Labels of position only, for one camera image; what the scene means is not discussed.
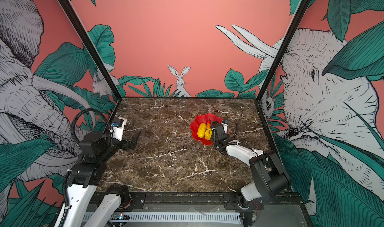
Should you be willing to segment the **yellow fake apple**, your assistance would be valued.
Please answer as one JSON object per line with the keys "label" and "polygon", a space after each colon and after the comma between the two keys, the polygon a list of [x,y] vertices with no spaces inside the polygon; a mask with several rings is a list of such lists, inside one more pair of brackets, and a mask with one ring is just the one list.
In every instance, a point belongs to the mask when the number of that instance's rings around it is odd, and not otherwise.
{"label": "yellow fake apple", "polygon": [[211,129],[207,129],[206,132],[205,132],[205,139],[210,141],[211,140],[211,137],[212,137],[212,130]]}

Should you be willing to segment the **yellow fake lemon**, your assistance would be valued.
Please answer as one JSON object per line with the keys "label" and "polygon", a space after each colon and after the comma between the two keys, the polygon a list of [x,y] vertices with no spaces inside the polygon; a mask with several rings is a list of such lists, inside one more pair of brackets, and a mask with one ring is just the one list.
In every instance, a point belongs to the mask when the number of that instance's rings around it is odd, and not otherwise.
{"label": "yellow fake lemon", "polygon": [[207,130],[207,124],[206,123],[201,123],[199,128],[198,128],[198,131],[197,131],[197,135],[200,139],[203,139],[205,138],[205,132]]}

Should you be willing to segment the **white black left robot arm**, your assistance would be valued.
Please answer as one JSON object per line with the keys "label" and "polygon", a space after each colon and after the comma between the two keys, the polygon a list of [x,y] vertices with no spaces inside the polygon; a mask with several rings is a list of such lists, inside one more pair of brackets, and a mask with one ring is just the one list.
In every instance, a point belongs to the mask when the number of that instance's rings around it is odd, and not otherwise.
{"label": "white black left robot arm", "polygon": [[[130,141],[118,140],[118,134],[92,132],[81,141],[83,154],[77,163],[67,172],[63,180],[64,204],[58,214],[56,227],[80,227],[86,210],[106,171],[107,161],[122,149],[133,150],[137,146],[139,134],[132,136]],[[104,196],[97,196],[100,201],[98,208],[84,224],[86,227],[104,227],[114,212],[130,211],[143,207],[145,195],[134,194],[129,187],[122,184],[110,186]]]}

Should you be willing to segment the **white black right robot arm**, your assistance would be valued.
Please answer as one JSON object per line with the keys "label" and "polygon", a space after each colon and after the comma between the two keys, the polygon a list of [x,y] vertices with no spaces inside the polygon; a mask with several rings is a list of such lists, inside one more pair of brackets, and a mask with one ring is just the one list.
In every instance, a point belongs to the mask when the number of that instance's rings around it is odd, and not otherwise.
{"label": "white black right robot arm", "polygon": [[211,123],[211,141],[216,151],[224,156],[236,158],[246,164],[253,181],[237,192],[236,202],[241,210],[248,210],[257,201],[268,200],[291,187],[291,178],[278,153],[272,149],[256,150],[242,144],[235,136],[227,133],[228,123]]}

